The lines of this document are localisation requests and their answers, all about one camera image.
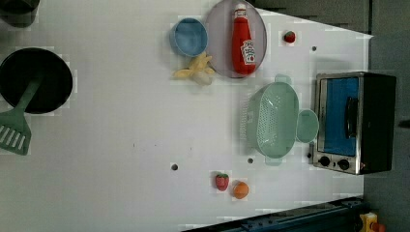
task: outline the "gray plate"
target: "gray plate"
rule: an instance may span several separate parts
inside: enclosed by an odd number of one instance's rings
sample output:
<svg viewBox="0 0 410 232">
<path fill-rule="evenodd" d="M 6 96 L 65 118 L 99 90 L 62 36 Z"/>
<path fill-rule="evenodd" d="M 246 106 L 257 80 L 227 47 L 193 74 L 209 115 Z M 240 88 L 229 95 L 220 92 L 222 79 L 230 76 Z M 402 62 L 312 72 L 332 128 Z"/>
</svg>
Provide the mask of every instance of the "gray plate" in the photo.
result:
<svg viewBox="0 0 410 232">
<path fill-rule="evenodd" d="M 208 14 L 205 27 L 208 30 L 207 53 L 213 57 L 212 67 L 221 75 L 240 78 L 245 75 L 234 72 L 231 57 L 233 14 L 235 6 L 239 3 L 247 6 L 249 29 L 254 41 L 256 68 L 259 68 L 265 57 L 267 38 L 265 24 L 253 5 L 243 0 L 223 0 Z"/>
</svg>

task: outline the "red ketchup bottle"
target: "red ketchup bottle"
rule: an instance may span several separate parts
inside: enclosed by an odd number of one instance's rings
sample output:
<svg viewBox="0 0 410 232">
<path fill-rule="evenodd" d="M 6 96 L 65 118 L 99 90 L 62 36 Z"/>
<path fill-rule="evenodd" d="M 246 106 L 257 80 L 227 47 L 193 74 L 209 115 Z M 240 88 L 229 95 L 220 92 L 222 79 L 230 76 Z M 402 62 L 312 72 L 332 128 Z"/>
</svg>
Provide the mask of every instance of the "red ketchup bottle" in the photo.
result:
<svg viewBox="0 0 410 232">
<path fill-rule="evenodd" d="M 232 35 L 232 63 L 236 73 L 249 75 L 256 69 L 255 49 L 250 36 L 245 4 L 235 8 Z"/>
</svg>

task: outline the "basket handle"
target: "basket handle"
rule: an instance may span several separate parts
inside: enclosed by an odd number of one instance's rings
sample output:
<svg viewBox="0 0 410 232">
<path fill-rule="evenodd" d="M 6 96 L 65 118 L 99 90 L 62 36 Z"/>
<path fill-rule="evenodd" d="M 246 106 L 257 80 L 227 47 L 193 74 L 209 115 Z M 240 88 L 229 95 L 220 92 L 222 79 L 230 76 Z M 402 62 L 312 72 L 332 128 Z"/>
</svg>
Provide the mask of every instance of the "basket handle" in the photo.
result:
<svg viewBox="0 0 410 232">
<path fill-rule="evenodd" d="M 286 83 L 288 85 L 291 85 L 292 84 L 292 79 L 288 75 L 277 74 L 277 76 L 275 76 L 275 82 L 283 82 L 283 83 Z"/>
</svg>

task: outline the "gray floor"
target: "gray floor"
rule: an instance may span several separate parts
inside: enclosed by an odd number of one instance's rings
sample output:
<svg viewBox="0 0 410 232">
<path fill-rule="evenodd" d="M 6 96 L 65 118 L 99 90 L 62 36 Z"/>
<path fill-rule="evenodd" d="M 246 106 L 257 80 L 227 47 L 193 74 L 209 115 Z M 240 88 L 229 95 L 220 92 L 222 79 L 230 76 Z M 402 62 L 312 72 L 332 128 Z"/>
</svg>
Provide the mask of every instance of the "gray floor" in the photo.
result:
<svg viewBox="0 0 410 232">
<path fill-rule="evenodd" d="M 372 31 L 383 56 L 373 59 L 380 72 L 397 77 L 396 124 L 410 120 L 410 1 L 375 0 Z M 395 128 L 393 170 L 365 176 L 365 200 L 388 231 L 410 231 L 410 129 Z"/>
<path fill-rule="evenodd" d="M 256 8 L 368 33 L 370 0 L 248 0 Z"/>
<path fill-rule="evenodd" d="M 330 23 L 375 36 L 373 66 L 397 77 L 395 120 L 410 120 L 410 1 L 249 0 L 255 7 Z M 388 231 L 410 231 L 410 129 L 395 127 L 393 170 L 365 176 L 365 200 Z"/>
</svg>

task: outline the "black frying pan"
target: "black frying pan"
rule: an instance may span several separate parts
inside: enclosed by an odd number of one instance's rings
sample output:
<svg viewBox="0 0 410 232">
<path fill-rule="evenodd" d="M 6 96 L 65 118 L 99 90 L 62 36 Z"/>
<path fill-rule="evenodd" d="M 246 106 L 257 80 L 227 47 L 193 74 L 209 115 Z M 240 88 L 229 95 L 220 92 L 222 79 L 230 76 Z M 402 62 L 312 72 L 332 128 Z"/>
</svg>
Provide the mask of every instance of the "black frying pan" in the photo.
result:
<svg viewBox="0 0 410 232">
<path fill-rule="evenodd" d="M 16 106 L 34 73 L 44 78 L 25 112 L 42 114 L 59 108 L 73 89 L 73 76 L 64 60 L 51 51 L 24 48 L 9 55 L 0 66 L 0 93 Z"/>
</svg>

